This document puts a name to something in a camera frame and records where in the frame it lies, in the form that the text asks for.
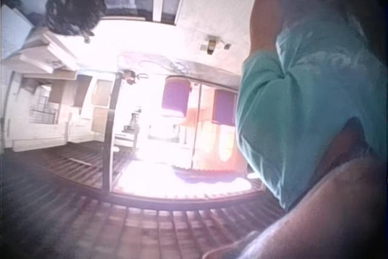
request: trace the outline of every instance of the ceiling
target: ceiling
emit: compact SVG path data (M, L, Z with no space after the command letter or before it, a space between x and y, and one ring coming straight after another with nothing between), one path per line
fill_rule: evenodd
M252 5L253 0L182 0L176 25L109 16L94 29L90 44L82 37L57 39L83 69L115 72L134 68L156 73L158 66L168 67L173 61L183 65L183 71L218 78L235 87L249 52ZM209 38L216 40L213 55L204 50Z

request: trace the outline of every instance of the bright light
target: bright light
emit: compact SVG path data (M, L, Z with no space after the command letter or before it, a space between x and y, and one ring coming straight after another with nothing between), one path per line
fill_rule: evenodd
M145 197L184 197L221 195L250 190L251 184L236 178L232 182L186 183L165 164L132 161L118 182L124 192Z
M259 175L256 172L248 173L247 175L248 179L257 179L259 178Z

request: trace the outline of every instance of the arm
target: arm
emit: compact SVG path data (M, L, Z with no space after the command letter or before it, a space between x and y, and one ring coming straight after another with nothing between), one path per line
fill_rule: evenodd
M385 168L364 158L334 170L239 259L374 258L386 236Z
M255 0L250 17L250 54L275 50L281 25L279 0Z

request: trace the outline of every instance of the sleeve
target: sleeve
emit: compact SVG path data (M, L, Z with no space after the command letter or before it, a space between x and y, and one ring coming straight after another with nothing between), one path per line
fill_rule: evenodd
M244 62L237 107L238 124L243 121L257 94L262 94L268 83L283 77L276 51L256 52Z
M289 191L300 191L294 189L295 182L303 185L313 171L313 164L304 164L301 156L311 137L306 138L310 122L300 85L296 76L283 72L276 52L258 52L244 63L236 113L237 143L284 206L291 199Z

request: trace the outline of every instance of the metal pole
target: metal pole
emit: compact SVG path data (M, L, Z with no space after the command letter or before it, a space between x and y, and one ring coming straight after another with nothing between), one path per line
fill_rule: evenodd
M112 94L108 109L107 123L105 126L105 138L102 148L102 190L105 192L112 191L112 169L113 169L113 152L115 136L113 134L113 123L115 122L115 110L120 92L122 74L117 73L113 83Z
M201 96L202 96L202 84L199 85L198 106L196 108L196 115L195 115L194 145L193 145L192 162L190 165L190 169L193 169L193 166L194 166L193 158L194 158L194 154L195 154L196 135L198 133L199 111L201 110Z

